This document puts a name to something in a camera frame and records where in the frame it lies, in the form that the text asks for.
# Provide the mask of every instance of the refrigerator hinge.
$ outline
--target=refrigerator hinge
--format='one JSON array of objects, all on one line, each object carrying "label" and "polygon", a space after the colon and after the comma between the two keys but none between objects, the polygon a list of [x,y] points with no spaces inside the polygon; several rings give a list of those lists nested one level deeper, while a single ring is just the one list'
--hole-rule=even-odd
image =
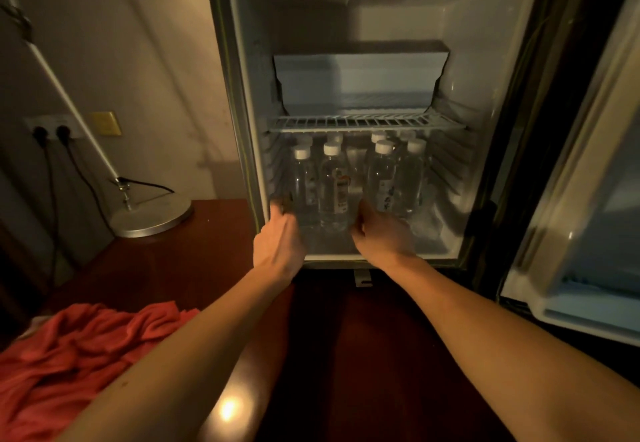
[{"label": "refrigerator hinge", "polygon": [[371,273],[368,268],[356,268],[353,271],[356,287],[373,287],[371,283]]}]

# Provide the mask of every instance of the power outlet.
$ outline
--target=power outlet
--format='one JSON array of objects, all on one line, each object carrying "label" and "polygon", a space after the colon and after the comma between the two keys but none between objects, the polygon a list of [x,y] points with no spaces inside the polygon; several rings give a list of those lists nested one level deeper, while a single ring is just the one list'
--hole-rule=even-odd
[{"label": "power outlet", "polygon": [[78,139],[84,137],[84,131],[76,118],[71,114],[51,114],[39,115],[36,117],[25,117],[24,123],[27,124],[30,132],[36,127],[44,127],[49,132],[47,139],[57,141],[56,129],[61,125],[66,125],[71,130],[71,138]]}]

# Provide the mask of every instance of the hand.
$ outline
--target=hand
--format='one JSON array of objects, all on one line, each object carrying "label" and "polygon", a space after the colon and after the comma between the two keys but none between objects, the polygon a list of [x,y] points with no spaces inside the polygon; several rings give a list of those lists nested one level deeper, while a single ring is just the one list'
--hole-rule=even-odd
[{"label": "hand", "polygon": [[272,268],[278,279],[288,284],[302,268],[307,250],[296,217],[283,214],[276,201],[269,208],[271,219],[253,239],[253,267]]},{"label": "hand", "polygon": [[391,267],[399,257],[415,256],[409,225],[391,213],[374,210],[366,200],[360,200],[351,236],[362,256],[382,270]]}]

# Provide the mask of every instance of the wire shelf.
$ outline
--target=wire shelf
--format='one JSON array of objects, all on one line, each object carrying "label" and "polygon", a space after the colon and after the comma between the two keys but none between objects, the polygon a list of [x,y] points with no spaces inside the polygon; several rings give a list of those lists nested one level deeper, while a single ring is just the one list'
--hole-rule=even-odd
[{"label": "wire shelf", "polygon": [[402,129],[464,129],[464,125],[433,109],[423,113],[374,113],[322,116],[280,116],[272,132],[375,131]]}]

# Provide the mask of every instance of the forearm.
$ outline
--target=forearm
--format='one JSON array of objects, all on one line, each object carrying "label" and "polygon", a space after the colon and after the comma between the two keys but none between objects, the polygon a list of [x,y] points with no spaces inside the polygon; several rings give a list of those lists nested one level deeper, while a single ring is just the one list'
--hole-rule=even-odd
[{"label": "forearm", "polygon": [[87,407],[59,440],[183,440],[215,405],[240,352],[287,284],[254,268]]},{"label": "forearm", "polygon": [[418,258],[386,270],[519,441],[637,439],[640,391],[631,383]]}]

